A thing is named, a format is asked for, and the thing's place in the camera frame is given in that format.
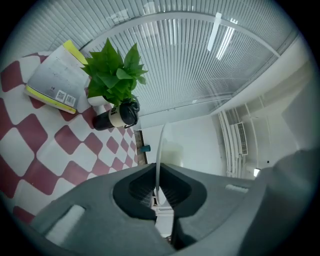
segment potted plant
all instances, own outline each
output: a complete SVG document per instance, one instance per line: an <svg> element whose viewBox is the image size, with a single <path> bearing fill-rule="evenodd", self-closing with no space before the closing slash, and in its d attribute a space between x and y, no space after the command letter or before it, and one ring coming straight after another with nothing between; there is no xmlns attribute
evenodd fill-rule
<svg viewBox="0 0 320 256"><path fill-rule="evenodd" d="M140 56L135 43L124 60L119 50L115 50L109 39L101 52L90 52L92 58L86 58L88 64L82 68L91 80L88 86L88 102L96 107L113 104L109 111L96 116L92 123L99 131L121 127L131 127L138 122L140 105L132 91L137 81L143 85L146 79L141 76L148 72L139 64Z"/></svg>
<svg viewBox="0 0 320 256"><path fill-rule="evenodd" d="M148 72L139 64L140 56L135 43L124 60L119 50L115 50L107 39L101 52L90 52L92 58L86 58L88 64L82 68L91 80L88 86L88 102L96 107L107 103L115 107L131 101L132 91L137 81L145 85L146 79L141 76Z"/></svg>

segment wall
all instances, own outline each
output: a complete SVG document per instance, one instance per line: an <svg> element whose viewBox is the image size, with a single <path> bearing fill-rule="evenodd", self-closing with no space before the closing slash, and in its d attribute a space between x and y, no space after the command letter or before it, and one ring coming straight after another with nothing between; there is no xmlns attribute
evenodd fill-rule
<svg viewBox="0 0 320 256"><path fill-rule="evenodd" d="M155 163L162 125L142 129L148 163ZM168 141L183 147L183 167L215 175L225 175L220 154L216 127L211 116L203 116L170 123L166 135Z"/></svg>
<svg viewBox="0 0 320 256"><path fill-rule="evenodd" d="M235 110L248 144L246 178L252 178L254 168L273 166L297 150L319 145L319 79L310 61L245 104Z"/></svg>

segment air conditioner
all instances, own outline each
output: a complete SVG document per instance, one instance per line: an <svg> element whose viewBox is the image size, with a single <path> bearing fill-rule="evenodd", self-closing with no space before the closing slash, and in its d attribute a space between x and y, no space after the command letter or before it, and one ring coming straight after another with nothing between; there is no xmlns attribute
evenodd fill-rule
<svg viewBox="0 0 320 256"><path fill-rule="evenodd" d="M236 134L236 140L238 144L238 151L239 154L246 156L248 155L248 145L247 145L247 138L246 138L246 132L243 122L239 122L234 124L235 134Z"/></svg>

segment checkered floor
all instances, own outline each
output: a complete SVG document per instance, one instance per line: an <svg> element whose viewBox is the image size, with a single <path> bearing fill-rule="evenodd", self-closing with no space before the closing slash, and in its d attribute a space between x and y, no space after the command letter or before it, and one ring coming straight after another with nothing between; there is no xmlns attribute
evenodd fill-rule
<svg viewBox="0 0 320 256"><path fill-rule="evenodd" d="M70 114L23 93L50 52L23 57L0 74L0 195L9 211L29 223L52 200L87 179L137 165L131 128L93 129L96 114L86 93Z"/></svg>

